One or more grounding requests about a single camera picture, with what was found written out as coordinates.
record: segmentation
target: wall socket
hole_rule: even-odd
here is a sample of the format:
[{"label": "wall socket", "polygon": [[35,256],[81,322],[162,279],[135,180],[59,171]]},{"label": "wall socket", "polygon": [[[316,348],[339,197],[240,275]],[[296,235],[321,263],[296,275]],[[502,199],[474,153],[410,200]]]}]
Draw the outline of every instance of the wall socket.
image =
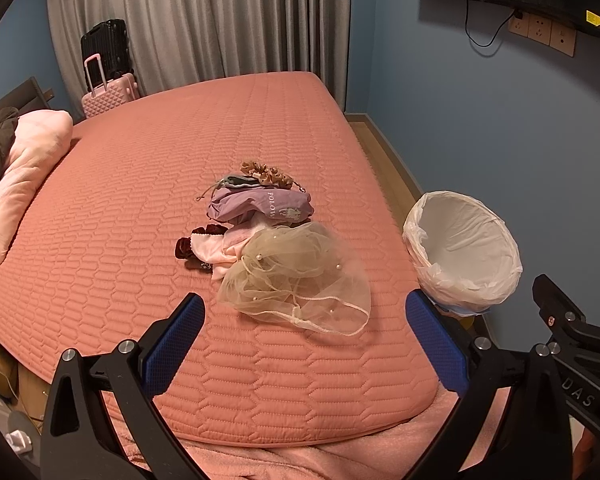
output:
[{"label": "wall socket", "polygon": [[514,16],[509,20],[509,31],[574,56],[576,31],[561,23],[524,12],[522,18]]}]

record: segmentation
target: black cable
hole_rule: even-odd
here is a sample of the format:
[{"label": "black cable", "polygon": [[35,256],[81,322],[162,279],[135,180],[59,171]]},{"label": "black cable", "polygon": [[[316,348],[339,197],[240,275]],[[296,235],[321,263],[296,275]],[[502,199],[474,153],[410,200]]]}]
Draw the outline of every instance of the black cable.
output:
[{"label": "black cable", "polygon": [[491,38],[491,41],[489,43],[487,43],[486,45],[481,45],[480,43],[475,41],[474,38],[471,37],[471,35],[469,34],[469,30],[467,29],[467,26],[469,23],[469,0],[465,0],[465,1],[466,1],[466,14],[464,15],[464,33],[471,41],[474,42],[474,44],[476,44],[480,48],[487,48],[488,46],[491,46],[493,44],[493,42],[496,41],[496,37],[497,37],[500,29],[502,27],[504,27],[505,23],[507,23],[511,18],[513,18],[517,13],[516,10],[513,10],[513,12],[509,15],[509,17],[500,24],[500,26],[498,27],[498,30],[496,30],[496,33],[493,35],[493,38]]}]

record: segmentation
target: pink suitcase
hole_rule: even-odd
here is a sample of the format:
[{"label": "pink suitcase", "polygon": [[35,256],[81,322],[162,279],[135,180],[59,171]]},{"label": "pink suitcase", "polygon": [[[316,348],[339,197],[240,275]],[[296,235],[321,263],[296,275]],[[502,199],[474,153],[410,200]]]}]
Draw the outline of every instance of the pink suitcase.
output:
[{"label": "pink suitcase", "polygon": [[[87,70],[87,63],[93,60],[98,62],[98,68],[104,81],[103,84],[96,86],[96,88],[91,84],[91,76]],[[133,74],[124,74],[118,79],[106,81],[100,54],[93,54],[93,56],[85,59],[84,69],[87,74],[90,90],[90,92],[82,97],[82,109],[84,110],[85,117],[96,116],[140,97],[138,94],[138,84]]]}]

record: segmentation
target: curtain fold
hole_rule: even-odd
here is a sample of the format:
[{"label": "curtain fold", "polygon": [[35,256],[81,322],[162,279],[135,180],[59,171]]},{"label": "curtain fold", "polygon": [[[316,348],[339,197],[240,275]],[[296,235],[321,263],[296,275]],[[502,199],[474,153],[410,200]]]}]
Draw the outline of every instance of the curtain fold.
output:
[{"label": "curtain fold", "polygon": [[62,78],[78,110],[86,93],[80,38],[126,21],[142,94],[247,73],[318,75],[344,108],[350,0],[47,0]]}]

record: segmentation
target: suitcase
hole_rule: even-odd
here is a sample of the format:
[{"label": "suitcase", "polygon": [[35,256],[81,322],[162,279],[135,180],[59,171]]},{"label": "suitcase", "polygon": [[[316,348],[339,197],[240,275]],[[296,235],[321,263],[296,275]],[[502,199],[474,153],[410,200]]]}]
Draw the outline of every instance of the suitcase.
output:
[{"label": "suitcase", "polygon": [[[88,63],[93,60],[98,62],[100,77],[104,81],[103,84],[95,88],[91,83],[90,72],[87,70]],[[100,54],[93,54],[93,56],[85,59],[84,69],[87,74],[87,85],[90,90],[82,97],[82,110],[84,110],[85,117],[96,116],[117,106],[134,101],[137,98],[138,88],[133,74],[123,74],[117,79],[107,81],[104,69],[102,68]]]},{"label": "suitcase", "polygon": [[[131,69],[125,20],[107,20],[98,23],[80,39],[80,50],[82,60],[93,54],[100,54],[107,81],[134,72]],[[94,87],[103,83],[96,66],[91,66],[89,73]],[[88,83],[86,70],[85,81]]]}]

